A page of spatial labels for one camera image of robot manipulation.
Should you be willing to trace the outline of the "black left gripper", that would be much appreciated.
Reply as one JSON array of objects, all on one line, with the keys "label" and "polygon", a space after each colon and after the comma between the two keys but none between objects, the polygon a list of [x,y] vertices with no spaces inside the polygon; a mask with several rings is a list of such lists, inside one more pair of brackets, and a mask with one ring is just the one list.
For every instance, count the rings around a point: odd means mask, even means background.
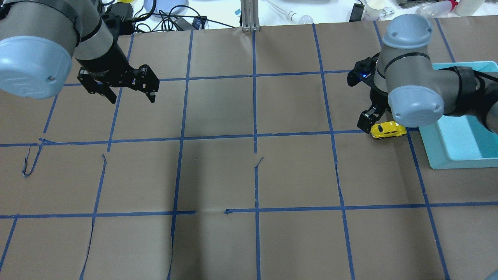
[{"label": "black left gripper", "polygon": [[89,94],[99,94],[116,104],[117,95],[111,88],[126,87],[143,92],[151,103],[156,100],[160,80],[154,71],[146,64],[137,69],[130,66],[117,43],[99,58],[77,62],[81,66],[77,79]]}]

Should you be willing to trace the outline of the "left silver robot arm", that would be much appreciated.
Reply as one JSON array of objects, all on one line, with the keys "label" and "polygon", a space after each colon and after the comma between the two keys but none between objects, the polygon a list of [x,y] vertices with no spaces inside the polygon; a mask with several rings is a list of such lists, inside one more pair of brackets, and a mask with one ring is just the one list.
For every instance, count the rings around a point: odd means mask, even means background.
[{"label": "left silver robot arm", "polygon": [[130,66],[117,42],[150,16],[133,17],[122,2],[101,12],[96,0],[2,0],[1,89],[25,98],[56,96],[75,59],[77,80],[89,94],[116,103],[112,88],[126,87],[153,103],[160,80],[148,65]]}]

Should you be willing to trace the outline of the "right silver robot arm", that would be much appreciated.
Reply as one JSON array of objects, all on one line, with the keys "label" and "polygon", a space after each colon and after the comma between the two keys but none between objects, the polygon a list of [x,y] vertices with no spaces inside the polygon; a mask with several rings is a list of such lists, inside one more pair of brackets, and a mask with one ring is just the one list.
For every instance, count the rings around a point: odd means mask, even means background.
[{"label": "right silver robot arm", "polygon": [[356,126],[365,133],[390,112],[405,127],[427,126],[442,116],[474,116],[497,133],[497,74],[450,66],[436,70],[428,54],[433,25],[417,14],[404,14],[387,26],[381,51],[355,63],[350,87],[370,87],[370,107]]}]

